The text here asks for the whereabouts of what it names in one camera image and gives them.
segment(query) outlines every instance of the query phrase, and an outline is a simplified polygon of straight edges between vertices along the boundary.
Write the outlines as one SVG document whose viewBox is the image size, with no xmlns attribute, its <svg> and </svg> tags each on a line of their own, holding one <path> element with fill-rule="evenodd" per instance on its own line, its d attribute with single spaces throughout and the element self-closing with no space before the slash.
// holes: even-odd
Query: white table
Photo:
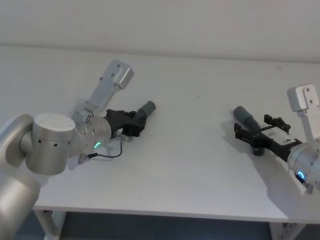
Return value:
<svg viewBox="0 0 320 240">
<path fill-rule="evenodd" d="M 135 75 L 108 108 L 137 110 L 151 100 L 156 111 L 121 157 L 82 165 L 70 159 L 62 174 L 37 177 L 35 210 L 320 223 L 318 191 L 307 194 L 269 151 L 253 156 L 234 138 L 231 114 L 243 105 L 260 122 L 264 114 L 283 117 L 304 141 L 286 90 L 314 82 L 320 91 L 318 64 L 2 46 L 0 123 L 22 113 L 69 114 L 112 59 Z"/>
</svg>

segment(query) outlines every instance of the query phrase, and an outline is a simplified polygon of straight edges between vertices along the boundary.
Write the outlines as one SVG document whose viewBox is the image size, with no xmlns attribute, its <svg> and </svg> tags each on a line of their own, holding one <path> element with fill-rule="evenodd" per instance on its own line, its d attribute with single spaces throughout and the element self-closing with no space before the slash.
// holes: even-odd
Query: white wall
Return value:
<svg viewBox="0 0 320 240">
<path fill-rule="evenodd" d="M 320 62 L 319 0 L 1 0 L 0 44 Z"/>
</svg>

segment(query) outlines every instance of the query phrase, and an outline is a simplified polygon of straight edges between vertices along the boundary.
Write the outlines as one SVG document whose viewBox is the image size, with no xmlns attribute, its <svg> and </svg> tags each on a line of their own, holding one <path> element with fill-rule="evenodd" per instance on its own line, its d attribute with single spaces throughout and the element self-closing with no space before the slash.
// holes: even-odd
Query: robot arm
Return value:
<svg viewBox="0 0 320 240">
<path fill-rule="evenodd" d="M 113 60 L 91 97 L 80 104 L 72 117 L 42 113 L 34 119 L 20 115 L 0 130 L 0 239 L 12 239 L 36 203 L 40 185 L 19 169 L 25 159 L 34 173 L 45 176 L 64 171 L 67 159 L 79 155 L 79 163 L 116 135 L 138 137 L 147 117 L 156 109 L 149 101 L 137 112 L 108 109 L 113 95 L 124 89 L 134 72 Z"/>
<path fill-rule="evenodd" d="M 264 116 L 264 122 L 270 126 L 261 128 L 258 132 L 247 131 L 235 123 L 235 137 L 249 143 L 253 149 L 271 150 L 287 162 L 289 169 L 294 171 L 295 177 L 306 187 L 307 193 L 311 194 L 313 187 L 320 190 L 319 98 L 312 83 L 290 88 L 287 95 L 292 111 L 297 112 L 302 120 L 306 143 L 289 135 L 291 127 L 282 118 L 272 118 L 269 115 Z M 244 108 L 237 107 L 234 111 L 238 120 L 242 120 L 243 116 L 248 114 Z"/>
</svg>

